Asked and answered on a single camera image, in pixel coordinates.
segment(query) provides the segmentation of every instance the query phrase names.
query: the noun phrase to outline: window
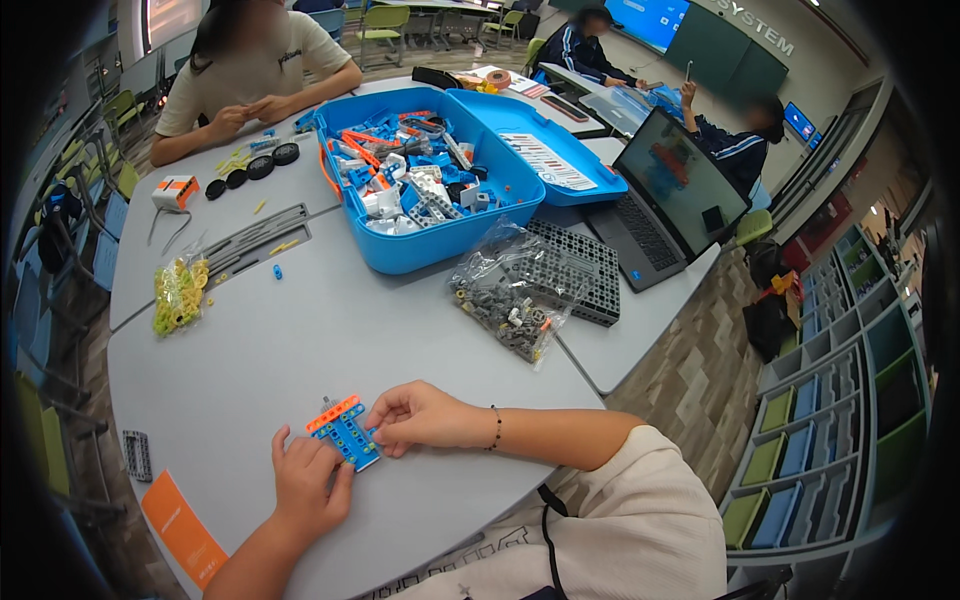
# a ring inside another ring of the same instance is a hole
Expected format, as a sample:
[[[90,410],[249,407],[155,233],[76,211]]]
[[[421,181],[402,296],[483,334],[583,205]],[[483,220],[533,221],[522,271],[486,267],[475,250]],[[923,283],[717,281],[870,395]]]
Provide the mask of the window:
[[[150,52],[197,26],[201,0],[141,0],[143,49]]]

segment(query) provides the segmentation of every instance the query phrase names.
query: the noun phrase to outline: smartphone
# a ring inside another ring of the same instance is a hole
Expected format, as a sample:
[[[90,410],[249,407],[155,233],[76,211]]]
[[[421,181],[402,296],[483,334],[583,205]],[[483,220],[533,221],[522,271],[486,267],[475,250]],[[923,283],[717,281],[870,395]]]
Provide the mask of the smartphone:
[[[570,103],[561,100],[557,96],[540,96],[540,99],[543,100],[548,105],[550,105],[551,107],[555,108],[556,110],[559,110],[566,116],[570,117],[577,123],[586,123],[590,119],[588,116],[583,114],[580,110],[577,110],[576,108],[571,106]]]

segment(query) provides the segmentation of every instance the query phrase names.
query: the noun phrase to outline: black beaded bracelet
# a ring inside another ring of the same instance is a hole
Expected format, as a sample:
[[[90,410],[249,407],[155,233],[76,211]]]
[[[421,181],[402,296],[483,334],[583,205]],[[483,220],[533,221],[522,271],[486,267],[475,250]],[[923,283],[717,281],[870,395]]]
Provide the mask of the black beaded bracelet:
[[[500,409],[493,404],[491,404],[490,407],[493,408],[493,411],[496,413],[496,439],[493,440],[493,444],[490,447],[484,448],[485,450],[493,450],[496,448],[496,445],[500,443],[500,427],[501,423],[503,423],[503,421],[500,420]]]

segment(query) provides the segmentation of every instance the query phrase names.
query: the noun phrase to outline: girl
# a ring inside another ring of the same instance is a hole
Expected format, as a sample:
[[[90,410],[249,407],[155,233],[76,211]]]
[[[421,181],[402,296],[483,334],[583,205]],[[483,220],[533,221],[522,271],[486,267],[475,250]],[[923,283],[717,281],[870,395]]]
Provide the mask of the girl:
[[[320,82],[303,88],[303,68]],[[156,124],[150,161],[161,166],[360,85],[350,58],[309,15],[267,0],[213,0]],[[209,125],[193,129],[203,115]]]
[[[694,82],[680,87],[680,105],[686,130],[693,133],[726,168],[732,183],[745,193],[754,189],[767,159],[769,144],[783,139],[783,103],[774,95],[761,96],[747,105],[744,121],[747,132],[730,133],[710,123],[702,114],[694,115]]]
[[[507,452],[579,470],[554,486],[556,495],[541,487],[540,495],[531,493],[488,526],[482,540],[416,573],[420,583],[397,598],[463,599],[468,589],[478,599],[568,594],[702,600],[726,591],[723,522],[713,500],[680,450],[638,417],[479,408],[414,381],[380,396],[365,427],[378,427],[373,440],[394,458],[413,444],[427,444]],[[273,440],[274,513],[214,575],[204,600],[280,598],[300,555],[347,517],[352,466],[340,466],[327,493],[340,453],[315,438],[296,438],[284,452],[289,434],[284,426]],[[575,516],[566,516],[567,509]],[[491,540],[520,527],[526,534],[517,543],[490,550]],[[483,553],[477,552],[481,546]],[[412,579],[405,577],[405,585]]]
[[[530,69],[533,79],[546,84],[546,74],[540,70],[540,63],[550,62],[606,87],[647,85],[607,61],[597,38],[608,32],[612,24],[613,17],[603,5],[586,6],[577,11],[570,22],[554,32],[537,52]]]

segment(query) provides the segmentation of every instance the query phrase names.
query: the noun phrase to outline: orange booklet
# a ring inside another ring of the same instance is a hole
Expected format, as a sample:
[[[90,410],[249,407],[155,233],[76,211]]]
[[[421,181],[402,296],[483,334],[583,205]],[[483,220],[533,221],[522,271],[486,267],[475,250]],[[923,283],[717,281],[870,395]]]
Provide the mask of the orange booklet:
[[[170,554],[203,591],[228,556],[183,499],[169,471],[160,474],[140,505]]]

